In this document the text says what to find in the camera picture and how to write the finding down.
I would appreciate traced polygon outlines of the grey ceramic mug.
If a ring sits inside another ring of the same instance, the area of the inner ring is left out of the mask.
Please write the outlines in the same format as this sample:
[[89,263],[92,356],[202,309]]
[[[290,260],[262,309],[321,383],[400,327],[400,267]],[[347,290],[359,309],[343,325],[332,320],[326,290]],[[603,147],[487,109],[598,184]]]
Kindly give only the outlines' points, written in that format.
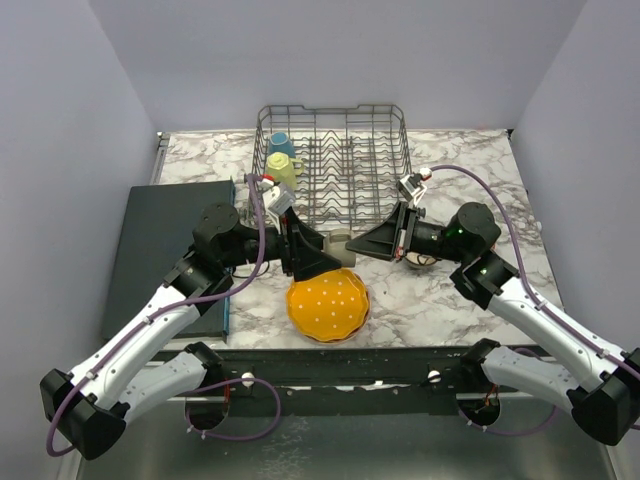
[[349,229],[333,229],[324,237],[323,252],[339,260],[343,267],[353,268],[356,254],[346,248],[346,243],[353,237],[354,232]]

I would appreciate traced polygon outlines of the brown patterned bowl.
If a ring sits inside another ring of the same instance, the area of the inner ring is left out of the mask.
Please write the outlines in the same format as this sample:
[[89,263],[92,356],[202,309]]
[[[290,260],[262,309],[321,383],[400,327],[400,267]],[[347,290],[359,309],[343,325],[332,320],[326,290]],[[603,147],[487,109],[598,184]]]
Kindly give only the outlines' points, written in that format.
[[415,252],[408,252],[404,258],[404,261],[409,268],[420,271],[430,269],[439,262],[438,259],[432,256],[418,254]]

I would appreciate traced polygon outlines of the light green ceramic mug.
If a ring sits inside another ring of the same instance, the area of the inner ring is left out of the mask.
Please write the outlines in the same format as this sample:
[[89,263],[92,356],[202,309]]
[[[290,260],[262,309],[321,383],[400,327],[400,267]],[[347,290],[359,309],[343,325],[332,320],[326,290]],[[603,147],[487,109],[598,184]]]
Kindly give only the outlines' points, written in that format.
[[302,159],[290,157],[286,153],[274,152],[266,159],[265,174],[292,190],[296,190],[298,177],[304,170],[305,163]]

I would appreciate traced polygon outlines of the blue ceramic mug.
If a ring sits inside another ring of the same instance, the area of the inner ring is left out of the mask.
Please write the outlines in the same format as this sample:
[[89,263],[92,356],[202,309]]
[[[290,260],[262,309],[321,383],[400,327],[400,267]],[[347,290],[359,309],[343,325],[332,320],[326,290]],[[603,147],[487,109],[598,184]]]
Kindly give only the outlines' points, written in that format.
[[274,153],[283,153],[289,158],[296,157],[294,144],[285,132],[274,132],[269,136],[267,155]]

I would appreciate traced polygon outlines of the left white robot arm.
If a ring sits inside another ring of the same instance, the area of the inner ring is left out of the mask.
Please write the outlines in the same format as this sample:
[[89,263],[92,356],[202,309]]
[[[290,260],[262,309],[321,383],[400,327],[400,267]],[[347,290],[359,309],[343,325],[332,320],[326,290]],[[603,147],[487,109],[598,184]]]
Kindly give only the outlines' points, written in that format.
[[45,448],[51,457],[78,451],[86,460],[106,453],[142,414],[180,394],[209,395],[243,381],[203,342],[187,345],[171,360],[149,370],[147,363],[211,306],[247,288],[251,273],[234,285],[233,268],[259,268],[279,260],[293,279],[310,280],[342,267],[324,248],[324,237],[292,209],[277,226],[262,215],[245,226],[235,207],[206,207],[187,252],[164,277],[142,309],[115,336],[69,371],[50,370],[39,389],[49,421]]

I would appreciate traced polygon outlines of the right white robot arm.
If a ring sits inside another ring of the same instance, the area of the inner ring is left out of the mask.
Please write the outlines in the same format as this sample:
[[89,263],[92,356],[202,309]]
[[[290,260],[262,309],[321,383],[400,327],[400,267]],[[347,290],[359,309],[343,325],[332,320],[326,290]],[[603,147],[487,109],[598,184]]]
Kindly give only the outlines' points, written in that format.
[[419,220],[407,203],[379,226],[347,242],[348,250],[392,261],[417,253],[457,263],[455,289],[483,310],[516,326],[554,358],[548,364],[483,341],[460,379],[480,392],[491,384],[543,399],[569,413],[592,439],[617,445],[639,419],[639,352],[594,334],[546,300],[493,250],[501,230],[490,209],[464,204],[445,226]]

